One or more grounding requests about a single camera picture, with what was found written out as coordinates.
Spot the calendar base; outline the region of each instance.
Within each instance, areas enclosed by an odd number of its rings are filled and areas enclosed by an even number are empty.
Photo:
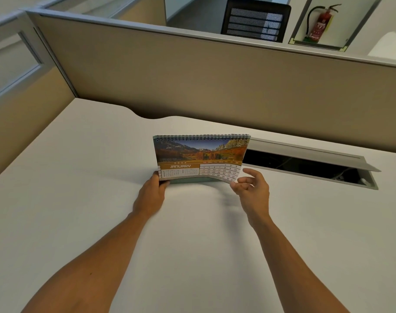
[[[214,182],[214,181],[220,181],[220,182],[222,182],[222,180],[215,179],[215,178],[208,178],[208,177],[193,177],[193,178],[180,178],[180,179],[170,180],[170,184],[197,183],[197,182]]]

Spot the table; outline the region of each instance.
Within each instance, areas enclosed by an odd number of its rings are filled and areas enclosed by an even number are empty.
[[[247,133],[365,156],[379,190],[260,169],[271,215],[353,312],[396,312],[396,154],[75,99],[0,175],[0,312],[118,224],[156,169],[153,135]],[[111,312],[282,312],[257,236],[224,182],[173,184]]]

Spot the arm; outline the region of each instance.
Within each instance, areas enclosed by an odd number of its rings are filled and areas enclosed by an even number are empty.
[[[239,195],[250,225],[259,237],[285,313],[347,313],[348,310],[304,263],[269,216],[269,185],[263,175],[238,178],[231,188]]]
[[[168,182],[153,176],[141,188],[133,212],[98,242],[56,272],[22,313],[108,312],[138,237],[163,204]]]

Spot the hand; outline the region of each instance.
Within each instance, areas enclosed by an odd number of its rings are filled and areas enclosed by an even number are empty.
[[[232,190],[240,197],[241,206],[247,214],[251,226],[255,222],[270,221],[269,216],[269,185],[263,175],[254,169],[244,168],[243,172],[252,177],[240,177],[237,183],[232,182]]]
[[[159,185],[159,173],[155,171],[139,191],[133,204],[133,213],[142,215],[148,220],[160,210],[164,201],[164,191],[169,185],[166,181]]]

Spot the mini calendar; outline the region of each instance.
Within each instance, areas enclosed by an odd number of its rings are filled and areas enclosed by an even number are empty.
[[[250,135],[153,136],[160,180],[210,177],[237,180]]]

